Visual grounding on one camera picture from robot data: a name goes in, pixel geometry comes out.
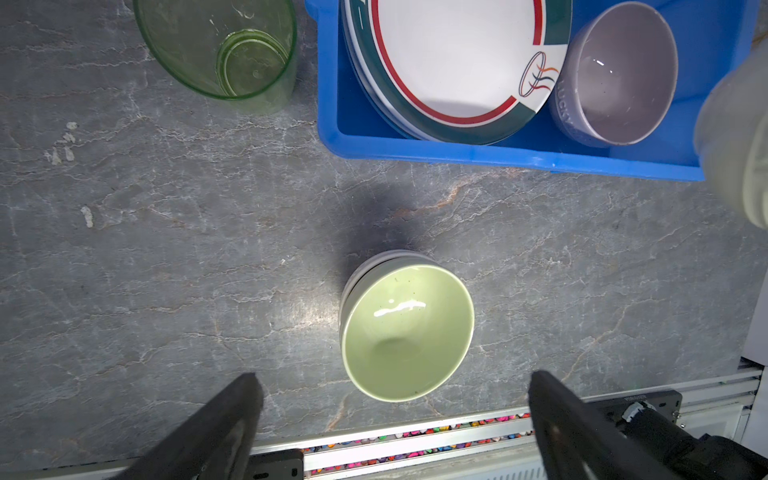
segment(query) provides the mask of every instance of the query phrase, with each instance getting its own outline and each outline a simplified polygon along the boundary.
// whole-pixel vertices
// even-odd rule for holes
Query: blue plastic bin
[[[571,35],[618,2],[574,0]],[[680,73],[669,113],[659,128],[629,147],[591,148],[565,137],[549,109],[494,145],[448,144],[404,138],[363,93],[343,38],[339,0],[305,0],[317,21],[320,140],[344,158],[527,167],[560,172],[659,180],[703,180],[693,145],[694,125],[710,90],[750,52],[760,0],[648,2],[669,22]]]

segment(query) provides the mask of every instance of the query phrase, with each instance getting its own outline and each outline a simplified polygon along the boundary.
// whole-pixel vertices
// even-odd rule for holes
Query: light green ceramic bowl
[[[464,359],[475,326],[464,283],[418,257],[373,267],[339,317],[347,374],[383,402],[413,400],[443,384]]]

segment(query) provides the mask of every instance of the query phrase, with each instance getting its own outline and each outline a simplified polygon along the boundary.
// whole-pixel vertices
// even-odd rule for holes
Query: stack of plates
[[[347,47],[372,103],[408,137],[492,144],[557,81],[571,0],[342,0]]]

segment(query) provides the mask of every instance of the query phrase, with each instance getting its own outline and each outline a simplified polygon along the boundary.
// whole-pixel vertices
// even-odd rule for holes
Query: table surface
[[[705,184],[334,157],[296,5],[296,90],[265,118],[173,81],[127,2],[3,6],[0,469],[140,455],[246,371],[269,439],[520,405],[536,369],[587,395],[736,368],[763,231]],[[347,379],[336,325],[394,248],[477,313],[455,375],[403,404]]]

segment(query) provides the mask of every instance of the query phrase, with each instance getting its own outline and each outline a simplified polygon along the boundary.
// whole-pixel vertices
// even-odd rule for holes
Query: red stripe on plate
[[[533,16],[535,19],[533,45],[541,45],[541,30],[544,23],[544,6],[541,4],[541,0],[533,0]]]
[[[494,108],[493,110],[484,113],[482,115],[476,115],[474,117],[453,117],[451,115],[446,115],[443,113],[440,113],[439,111],[435,110],[434,108],[430,108],[427,106],[423,101],[419,100],[409,89],[406,87],[406,83],[402,81],[400,76],[397,74],[397,71],[395,71],[394,65],[392,65],[392,61],[389,59],[389,55],[386,52],[386,47],[384,46],[384,39],[382,37],[382,30],[381,26],[379,25],[379,0],[371,0],[371,12],[372,12],[372,20],[373,20],[373,32],[374,32],[374,38],[376,39],[376,45],[379,47],[379,51],[381,52],[382,61],[384,62],[384,65],[386,66],[387,71],[389,72],[389,75],[392,77],[392,80],[397,84],[398,87],[400,87],[400,90],[402,93],[408,97],[408,99],[413,102],[413,104],[418,107],[420,110],[424,111],[427,114],[432,115],[434,118],[438,118],[439,120],[452,123],[452,124],[459,124],[459,125],[472,125],[472,124],[480,124],[482,122],[491,120],[500,114],[507,111],[512,105],[515,104],[517,99],[515,97],[510,97],[501,105]]]

